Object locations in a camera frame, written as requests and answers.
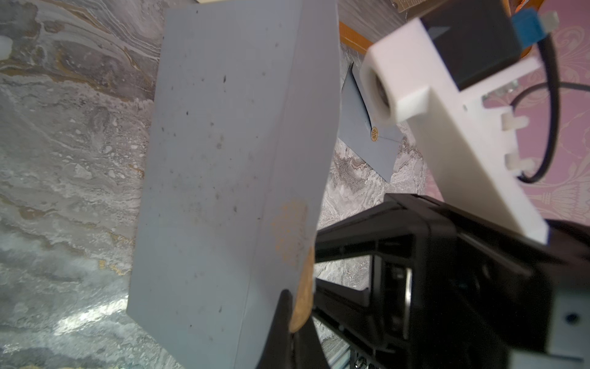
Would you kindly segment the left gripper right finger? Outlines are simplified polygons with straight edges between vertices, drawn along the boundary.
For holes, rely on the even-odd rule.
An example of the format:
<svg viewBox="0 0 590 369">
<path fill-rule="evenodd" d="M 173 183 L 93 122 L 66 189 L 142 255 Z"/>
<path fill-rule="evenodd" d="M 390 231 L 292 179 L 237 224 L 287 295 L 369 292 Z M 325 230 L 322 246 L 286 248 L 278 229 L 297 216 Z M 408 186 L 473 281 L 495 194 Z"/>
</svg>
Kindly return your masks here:
<svg viewBox="0 0 590 369">
<path fill-rule="evenodd" d="M 318 281 L 314 315 L 368 350 L 417 350 L 427 340 L 427 309 L 441 271 L 443 217 L 418 195 L 387 195 L 384 203 L 317 234 L 318 261 L 370 258 L 362 291 Z"/>
</svg>

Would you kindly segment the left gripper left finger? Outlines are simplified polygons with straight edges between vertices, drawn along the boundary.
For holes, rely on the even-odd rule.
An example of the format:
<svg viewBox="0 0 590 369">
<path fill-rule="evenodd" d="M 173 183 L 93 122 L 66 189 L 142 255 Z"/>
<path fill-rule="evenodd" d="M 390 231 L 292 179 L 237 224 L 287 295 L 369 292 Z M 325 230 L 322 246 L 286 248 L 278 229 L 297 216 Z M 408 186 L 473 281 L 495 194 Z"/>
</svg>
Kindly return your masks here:
<svg viewBox="0 0 590 369">
<path fill-rule="evenodd" d="M 292 300 L 292 294 L 282 290 L 257 368 L 329 369 L 313 318 L 308 318 L 299 331 L 289 331 Z"/>
</svg>

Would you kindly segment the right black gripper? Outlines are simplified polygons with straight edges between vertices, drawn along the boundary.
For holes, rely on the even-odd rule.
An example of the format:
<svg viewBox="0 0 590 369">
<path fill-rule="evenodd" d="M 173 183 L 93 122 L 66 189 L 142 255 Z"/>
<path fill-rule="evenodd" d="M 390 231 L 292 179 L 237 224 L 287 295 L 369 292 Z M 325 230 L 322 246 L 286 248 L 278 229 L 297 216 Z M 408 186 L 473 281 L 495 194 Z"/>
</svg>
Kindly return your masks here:
<svg viewBox="0 0 590 369">
<path fill-rule="evenodd" d="M 539 244 L 416 195 L 368 211 L 378 255 L 411 264 L 410 310 L 375 368 L 587 368 L 589 229 L 551 220 Z"/>
</svg>

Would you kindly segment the grey envelope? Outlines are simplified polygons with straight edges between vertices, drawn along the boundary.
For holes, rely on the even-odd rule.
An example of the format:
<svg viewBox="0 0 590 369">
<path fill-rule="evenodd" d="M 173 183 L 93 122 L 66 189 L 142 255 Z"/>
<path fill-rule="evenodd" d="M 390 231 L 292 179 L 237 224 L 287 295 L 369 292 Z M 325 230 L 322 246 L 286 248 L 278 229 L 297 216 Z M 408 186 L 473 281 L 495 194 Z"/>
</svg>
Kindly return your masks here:
<svg viewBox="0 0 590 369">
<path fill-rule="evenodd" d="M 338 138 L 368 164 L 383 180 L 390 182 L 404 133 L 388 127 L 381 133 L 366 105 L 367 93 L 358 65 L 351 63 L 341 89 Z"/>
</svg>

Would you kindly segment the teal green envelope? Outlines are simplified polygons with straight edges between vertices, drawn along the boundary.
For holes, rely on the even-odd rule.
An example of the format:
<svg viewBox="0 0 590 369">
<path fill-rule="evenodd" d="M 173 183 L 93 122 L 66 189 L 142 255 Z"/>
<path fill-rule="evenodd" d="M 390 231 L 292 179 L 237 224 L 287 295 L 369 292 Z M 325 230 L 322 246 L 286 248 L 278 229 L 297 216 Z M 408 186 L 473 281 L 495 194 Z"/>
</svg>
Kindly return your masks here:
<svg viewBox="0 0 590 369">
<path fill-rule="evenodd" d="M 185 368 L 253 368 L 299 298 L 339 127 L 335 1 L 167 12 L 127 312 Z"/>
</svg>

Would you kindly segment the cream yellow envelope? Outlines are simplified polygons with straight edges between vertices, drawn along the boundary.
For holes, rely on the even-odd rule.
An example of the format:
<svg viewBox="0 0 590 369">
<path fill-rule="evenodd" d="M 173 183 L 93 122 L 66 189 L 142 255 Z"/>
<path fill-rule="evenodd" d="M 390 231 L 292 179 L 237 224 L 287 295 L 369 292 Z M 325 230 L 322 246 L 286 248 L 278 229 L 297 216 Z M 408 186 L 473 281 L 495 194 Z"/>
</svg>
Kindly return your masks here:
<svg viewBox="0 0 590 369">
<path fill-rule="evenodd" d="M 199 4 L 207 4 L 207 3 L 222 2 L 222 1 L 224 1 L 224 0 L 196 0 L 196 2 Z"/>
</svg>

